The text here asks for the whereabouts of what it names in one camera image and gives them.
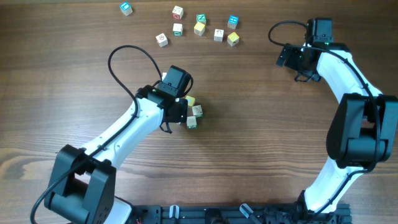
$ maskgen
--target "red and white cube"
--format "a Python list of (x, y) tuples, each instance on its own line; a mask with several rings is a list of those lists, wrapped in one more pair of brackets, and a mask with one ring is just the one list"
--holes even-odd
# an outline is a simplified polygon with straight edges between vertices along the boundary
[(184, 9), (180, 6), (174, 6), (172, 14), (175, 19), (181, 19), (184, 14)]

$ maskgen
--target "brown table surface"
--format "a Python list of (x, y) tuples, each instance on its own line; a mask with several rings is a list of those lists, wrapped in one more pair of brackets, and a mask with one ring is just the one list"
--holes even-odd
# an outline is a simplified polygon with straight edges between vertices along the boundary
[[(106, 64), (120, 45), (146, 49), (163, 72), (176, 65), (192, 74), (190, 95), (204, 112), (198, 129), (156, 130), (126, 159), (116, 195), (134, 205), (294, 202), (315, 180), (338, 104), (326, 81), (297, 83), (275, 65), (281, 47), (267, 33), (276, 22), (332, 17), (335, 41), (349, 46), (367, 79), (398, 95), (396, 1), (140, 1), (128, 17), (117, 1), (88, 2), (0, 6), (0, 223), (27, 223), (56, 152), (90, 141), (128, 109)], [(174, 5), (184, 8), (181, 21)], [(199, 13), (208, 18), (203, 37), (193, 33)], [(227, 28), (230, 14), (239, 16), (236, 30)], [(172, 35), (174, 22), (182, 37)], [(214, 42), (215, 28), (236, 31), (239, 44)], [(284, 26), (273, 37), (302, 44), (303, 35)], [(113, 67), (133, 92), (158, 79), (136, 50), (118, 52)], [(342, 198), (354, 223), (396, 223), (397, 146)], [(37, 220), (65, 223), (43, 206)]]

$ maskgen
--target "small cube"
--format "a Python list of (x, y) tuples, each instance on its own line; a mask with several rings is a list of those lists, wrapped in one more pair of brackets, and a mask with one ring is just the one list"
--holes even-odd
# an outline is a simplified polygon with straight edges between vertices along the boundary
[(235, 46), (237, 43), (239, 43), (239, 36), (233, 32), (232, 34), (230, 34), (226, 40), (230, 46)]
[(197, 14), (197, 22), (201, 22), (206, 25), (206, 15), (204, 14)]
[(160, 47), (166, 46), (167, 44), (169, 44), (167, 42), (167, 37), (164, 34), (159, 34), (156, 36), (156, 41), (159, 44)]
[(173, 34), (179, 37), (182, 36), (182, 24), (174, 24)]
[(195, 117), (200, 118), (203, 116), (203, 112), (201, 110), (201, 106), (192, 106), (192, 113)]
[(195, 99), (192, 96), (186, 96), (185, 97), (186, 100), (188, 100), (188, 106), (193, 106), (195, 105)]
[(184, 9), (180, 6), (174, 6), (172, 14), (175, 19), (181, 19), (182, 15), (184, 15)]
[(238, 25), (238, 21), (239, 21), (238, 16), (231, 15), (228, 20), (228, 28), (236, 29), (236, 26)]
[(198, 34), (198, 35), (203, 35), (203, 33), (205, 32), (205, 25), (197, 22), (197, 24), (195, 25), (195, 27), (193, 28), (193, 31)]
[(132, 13), (132, 7), (128, 2), (120, 4), (120, 10), (122, 10), (125, 16), (128, 16)]
[(224, 30), (216, 29), (214, 31), (214, 41), (222, 42), (223, 41), (223, 37), (224, 37)]
[(188, 128), (197, 128), (197, 117), (189, 116), (187, 117), (187, 126)]

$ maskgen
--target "yellow cube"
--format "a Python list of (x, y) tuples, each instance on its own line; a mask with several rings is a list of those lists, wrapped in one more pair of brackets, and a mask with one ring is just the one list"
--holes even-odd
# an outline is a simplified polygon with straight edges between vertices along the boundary
[(193, 31), (195, 32), (195, 34), (203, 35), (203, 33), (205, 32), (205, 25), (201, 22), (197, 22), (197, 24), (193, 28)]
[(227, 42), (230, 46), (235, 46), (239, 42), (239, 36), (233, 32), (232, 34), (228, 35)]
[(188, 100), (188, 106), (193, 106), (195, 105), (195, 99), (192, 96), (186, 96), (185, 97), (186, 100)]

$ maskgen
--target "blue and white cube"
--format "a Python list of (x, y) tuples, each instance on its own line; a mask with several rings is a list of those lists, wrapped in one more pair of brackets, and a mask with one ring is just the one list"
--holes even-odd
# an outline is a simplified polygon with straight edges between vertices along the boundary
[(125, 16), (128, 16), (132, 13), (132, 7), (128, 2), (120, 4), (120, 10), (122, 10)]
[(236, 26), (238, 25), (238, 21), (239, 21), (238, 16), (231, 15), (228, 20), (228, 28), (236, 29)]

